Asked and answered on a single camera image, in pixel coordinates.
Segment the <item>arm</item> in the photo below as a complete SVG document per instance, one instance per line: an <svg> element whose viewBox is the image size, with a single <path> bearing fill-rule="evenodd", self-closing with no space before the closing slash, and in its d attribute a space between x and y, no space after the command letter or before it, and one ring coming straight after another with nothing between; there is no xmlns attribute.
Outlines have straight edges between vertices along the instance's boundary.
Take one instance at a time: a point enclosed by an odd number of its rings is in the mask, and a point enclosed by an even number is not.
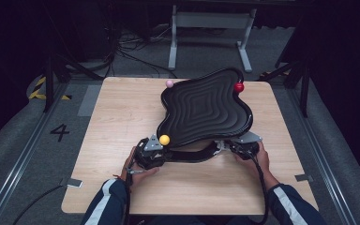
<svg viewBox="0 0 360 225"><path fill-rule="evenodd" d="M125 207L128 202L125 184L128 173L125 167L129 164L134 149L133 147L129 157L125 161L121 176L107 180L101 186L101 189L89 204L81 224L122 224L122 219L126 212ZM132 169L136 171L142 170L137 163L133 165ZM158 171L159 168L153 168L143 173L133 174L133 184L129 187L130 192L136 188L145 177L155 174Z"/></svg>
<svg viewBox="0 0 360 225"><path fill-rule="evenodd" d="M326 224L320 213L308 202L303 200L296 189L280 184L271 174L268 153L263 143L259 142L259 153L256 158L262 168L264 183L268 192L268 201L271 212L280 224ZM234 155L235 160L244 165L253 177L259 179L256 165L252 160L243 160Z"/></svg>

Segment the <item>concentric ridged surface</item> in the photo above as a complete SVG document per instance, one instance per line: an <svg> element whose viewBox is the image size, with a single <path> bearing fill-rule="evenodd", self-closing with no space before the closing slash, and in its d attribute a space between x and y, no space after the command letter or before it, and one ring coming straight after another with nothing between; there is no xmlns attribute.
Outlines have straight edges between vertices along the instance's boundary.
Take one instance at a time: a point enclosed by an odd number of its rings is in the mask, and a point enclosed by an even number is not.
<svg viewBox="0 0 360 225"><path fill-rule="evenodd" d="M168 135L168 146L179 147L244 134L251 127L252 114L233 91L233 85L240 81L242 73L232 68L167 88L161 95L167 114L157 135Z"/></svg>

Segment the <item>striped sleeve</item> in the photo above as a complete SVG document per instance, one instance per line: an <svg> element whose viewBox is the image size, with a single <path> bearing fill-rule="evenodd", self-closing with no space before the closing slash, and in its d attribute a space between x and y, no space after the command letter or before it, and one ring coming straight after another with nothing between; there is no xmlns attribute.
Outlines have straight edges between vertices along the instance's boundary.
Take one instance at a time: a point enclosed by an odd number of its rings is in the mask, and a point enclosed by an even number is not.
<svg viewBox="0 0 360 225"><path fill-rule="evenodd" d="M125 183L119 179L110 179L102 185L89 204L81 224L119 225L122 223L126 203Z"/></svg>
<svg viewBox="0 0 360 225"><path fill-rule="evenodd" d="M268 190L271 212L280 224L326 224L320 213L292 186L279 184Z"/></svg>

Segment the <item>wooden table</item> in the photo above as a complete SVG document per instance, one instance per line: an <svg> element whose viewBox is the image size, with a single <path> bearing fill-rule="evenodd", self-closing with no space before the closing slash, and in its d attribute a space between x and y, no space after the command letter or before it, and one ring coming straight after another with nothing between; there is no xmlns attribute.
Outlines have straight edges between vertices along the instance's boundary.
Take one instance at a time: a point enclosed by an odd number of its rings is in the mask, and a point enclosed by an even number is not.
<svg viewBox="0 0 360 225"><path fill-rule="evenodd" d="M104 81L72 174L83 185L67 189L64 212L84 213L102 183L121 173L132 146L156 132L165 114L160 102L165 82L148 78ZM297 182L294 177L304 171L270 85L244 85L240 98L254 115L250 131L262 136L272 173L317 208L308 181ZM165 163L133 191L130 213L261 215L263 209L260 183L235 163L231 152L221 152L201 163Z"/></svg>

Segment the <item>ball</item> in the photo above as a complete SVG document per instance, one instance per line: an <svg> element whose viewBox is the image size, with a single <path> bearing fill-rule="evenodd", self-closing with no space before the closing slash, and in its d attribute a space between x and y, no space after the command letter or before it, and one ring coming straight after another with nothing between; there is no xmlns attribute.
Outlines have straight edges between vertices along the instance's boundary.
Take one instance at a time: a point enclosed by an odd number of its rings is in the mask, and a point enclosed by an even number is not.
<svg viewBox="0 0 360 225"><path fill-rule="evenodd" d="M168 145L168 143L171 141L168 135L162 135L159 137L159 142L162 145Z"/></svg>
<svg viewBox="0 0 360 225"><path fill-rule="evenodd" d="M173 81L166 81L166 86L167 86L168 88L173 87Z"/></svg>
<svg viewBox="0 0 360 225"><path fill-rule="evenodd" d="M241 82L236 82L234 85L233 85L233 90L237 93L241 93L242 91L244 91L244 84L241 83Z"/></svg>

